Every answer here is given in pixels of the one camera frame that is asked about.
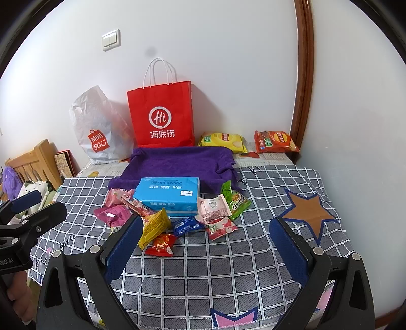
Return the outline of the person's left hand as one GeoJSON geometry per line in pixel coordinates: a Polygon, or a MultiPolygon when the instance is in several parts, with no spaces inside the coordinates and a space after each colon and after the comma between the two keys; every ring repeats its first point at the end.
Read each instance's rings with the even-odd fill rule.
{"type": "Polygon", "coordinates": [[[8,298],[14,303],[13,310],[25,323],[29,323],[35,316],[35,306],[32,302],[32,290],[27,285],[27,272],[14,274],[12,283],[8,288],[8,298]]]}

